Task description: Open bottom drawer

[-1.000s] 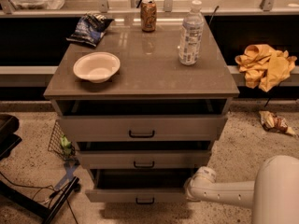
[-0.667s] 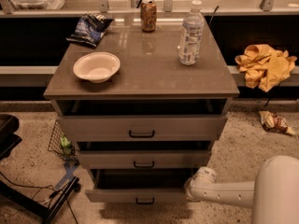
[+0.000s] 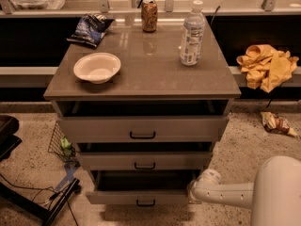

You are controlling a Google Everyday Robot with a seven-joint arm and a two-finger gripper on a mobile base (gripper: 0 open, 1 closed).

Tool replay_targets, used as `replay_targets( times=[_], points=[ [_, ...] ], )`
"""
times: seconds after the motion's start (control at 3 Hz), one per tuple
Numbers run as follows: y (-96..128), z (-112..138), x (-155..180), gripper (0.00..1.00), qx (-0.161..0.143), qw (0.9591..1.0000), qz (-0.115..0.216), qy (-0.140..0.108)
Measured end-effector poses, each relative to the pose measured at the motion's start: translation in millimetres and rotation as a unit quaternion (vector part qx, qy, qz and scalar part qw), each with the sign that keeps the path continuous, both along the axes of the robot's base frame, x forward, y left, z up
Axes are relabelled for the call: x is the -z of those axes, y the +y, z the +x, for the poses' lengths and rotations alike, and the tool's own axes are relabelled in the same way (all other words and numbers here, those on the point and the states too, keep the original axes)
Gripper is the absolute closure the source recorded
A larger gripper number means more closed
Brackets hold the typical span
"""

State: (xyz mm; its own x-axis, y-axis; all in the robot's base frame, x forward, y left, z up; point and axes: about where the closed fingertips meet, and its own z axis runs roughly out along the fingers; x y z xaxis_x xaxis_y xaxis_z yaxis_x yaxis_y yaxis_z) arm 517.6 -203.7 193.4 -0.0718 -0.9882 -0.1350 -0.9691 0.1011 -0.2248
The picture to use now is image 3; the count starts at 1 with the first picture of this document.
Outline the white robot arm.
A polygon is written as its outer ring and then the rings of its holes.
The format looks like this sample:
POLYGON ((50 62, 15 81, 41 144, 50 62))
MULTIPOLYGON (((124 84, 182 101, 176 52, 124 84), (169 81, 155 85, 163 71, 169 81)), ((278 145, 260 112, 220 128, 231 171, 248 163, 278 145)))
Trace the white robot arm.
POLYGON ((274 156, 259 168, 254 183, 221 184, 206 169, 187 186, 190 202, 225 204, 251 210, 251 226, 301 226, 301 162, 274 156))

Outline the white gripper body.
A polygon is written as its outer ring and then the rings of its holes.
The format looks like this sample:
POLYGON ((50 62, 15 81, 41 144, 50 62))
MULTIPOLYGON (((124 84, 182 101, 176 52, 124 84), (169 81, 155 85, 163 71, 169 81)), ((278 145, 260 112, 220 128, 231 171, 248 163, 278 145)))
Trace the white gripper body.
POLYGON ((218 203, 220 200, 221 175, 214 169, 206 169, 187 186, 187 197, 191 203, 218 203))

